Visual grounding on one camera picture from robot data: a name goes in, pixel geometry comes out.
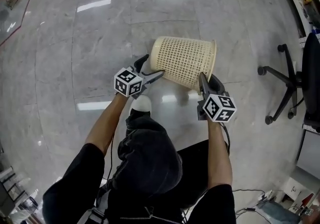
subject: black and white cube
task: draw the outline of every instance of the black and white cube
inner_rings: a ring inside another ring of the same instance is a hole
[[[203,110],[213,122],[227,123],[237,111],[232,97],[210,94]]]
[[[114,76],[114,89],[122,95],[129,97],[141,91],[142,81],[143,78],[123,67]]]

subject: shoe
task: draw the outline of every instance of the shoe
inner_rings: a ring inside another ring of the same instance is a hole
[[[139,111],[139,112],[150,112],[151,114],[151,100],[146,95],[140,95],[137,99],[134,99],[131,103],[129,113],[132,114],[131,111]]]

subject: sleeve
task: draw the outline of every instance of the sleeve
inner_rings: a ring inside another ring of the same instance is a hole
[[[43,195],[42,214],[47,224],[77,224],[93,207],[104,175],[104,154],[93,144],[85,144],[63,178]]]
[[[194,207],[187,223],[215,222],[236,224],[235,199],[230,185],[218,185],[209,189]]]

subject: basket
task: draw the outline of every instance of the basket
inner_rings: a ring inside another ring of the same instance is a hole
[[[165,70],[164,78],[199,92],[199,74],[210,79],[216,52],[215,41],[160,36],[154,42],[150,66],[155,71]]]

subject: office chair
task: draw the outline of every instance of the office chair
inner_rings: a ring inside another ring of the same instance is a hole
[[[302,71],[296,73],[287,45],[278,45],[277,49],[285,53],[289,77],[269,66],[259,66],[257,70],[259,76],[264,76],[267,72],[271,73],[283,81],[287,87],[274,116],[266,116],[265,123],[270,125],[276,121],[290,99],[293,107],[288,112],[288,118],[292,119],[297,114],[297,106],[304,100],[306,106],[304,124],[312,126],[317,132],[320,131],[320,43],[318,38],[312,33],[309,34],[303,50]],[[298,88],[302,88],[303,93],[299,103],[297,103]]]

